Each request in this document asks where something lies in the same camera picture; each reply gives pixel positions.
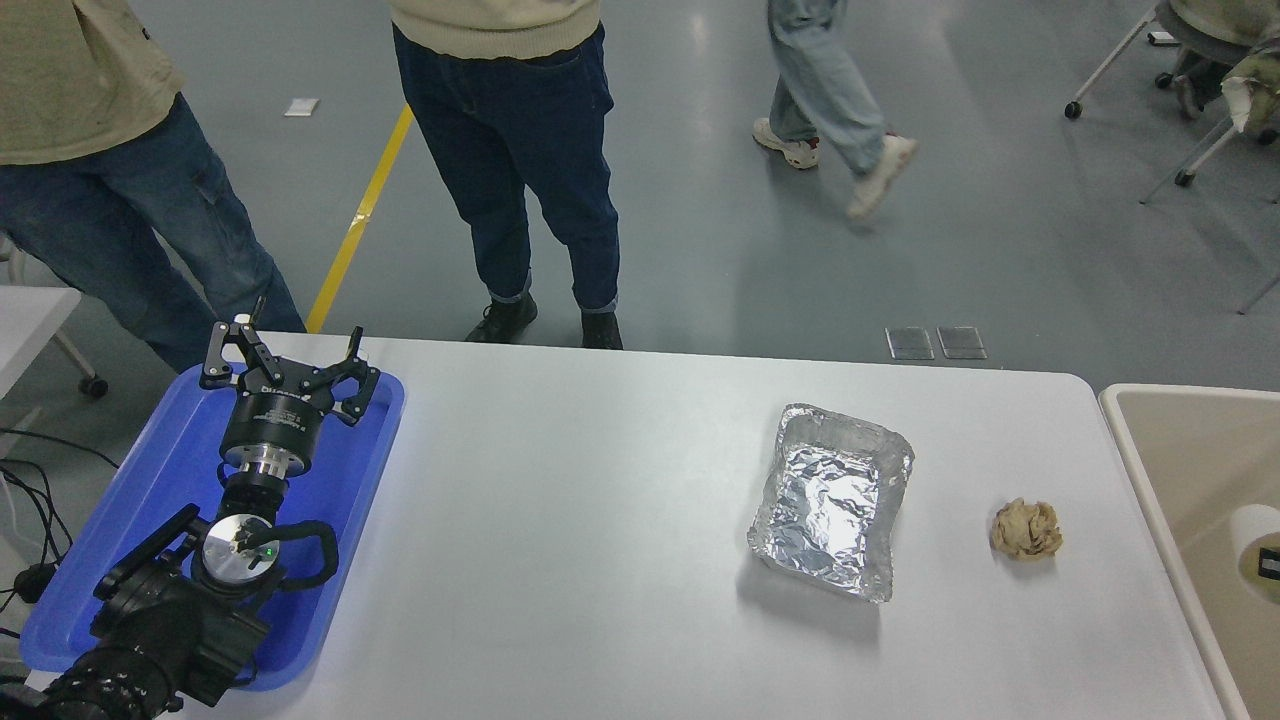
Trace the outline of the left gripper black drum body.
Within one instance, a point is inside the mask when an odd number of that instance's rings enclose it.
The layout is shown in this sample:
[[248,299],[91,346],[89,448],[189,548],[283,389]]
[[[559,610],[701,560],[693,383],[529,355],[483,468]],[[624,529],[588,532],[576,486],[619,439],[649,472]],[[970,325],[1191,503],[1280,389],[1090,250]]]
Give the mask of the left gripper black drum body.
[[302,395],[270,386],[239,389],[219,454],[227,462],[242,464],[252,448],[271,446],[285,455],[291,471],[307,471],[333,405],[330,389]]

